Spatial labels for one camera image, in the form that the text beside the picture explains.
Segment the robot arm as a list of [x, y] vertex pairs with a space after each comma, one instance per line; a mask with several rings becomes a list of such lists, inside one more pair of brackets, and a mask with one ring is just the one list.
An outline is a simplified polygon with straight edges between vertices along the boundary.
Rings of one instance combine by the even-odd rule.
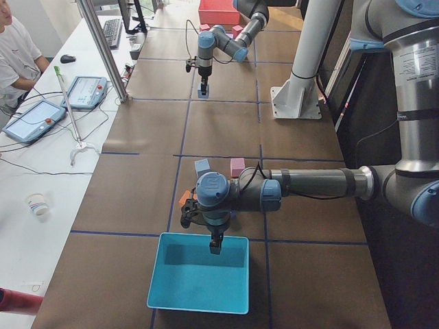
[[[275, 118], [311, 118], [316, 109], [305, 105], [311, 81], [342, 1], [309, 1], [298, 53], [290, 78], [271, 91]], [[221, 25], [198, 36], [198, 56], [187, 60], [202, 77], [199, 96], [209, 96], [208, 77], [213, 50], [235, 61], [245, 59], [248, 46], [269, 21], [268, 6], [294, 1], [233, 1], [250, 19], [235, 39]], [[290, 195], [314, 199], [382, 197], [413, 219], [438, 228], [438, 1], [354, 1], [351, 50], [391, 51], [398, 111], [401, 159], [394, 165], [359, 169], [244, 169], [237, 179], [202, 170], [191, 196], [181, 207], [180, 224], [206, 226], [212, 254], [220, 254], [232, 211], [272, 212]]]
[[248, 47], [269, 21], [269, 10], [264, 1], [233, 1], [233, 7], [250, 19], [236, 38], [227, 36], [221, 25], [214, 25], [210, 30], [198, 34], [198, 55], [192, 59], [192, 63], [201, 77], [199, 98], [209, 97], [208, 79], [212, 74], [214, 49], [218, 48], [234, 61], [243, 62], [248, 54]]

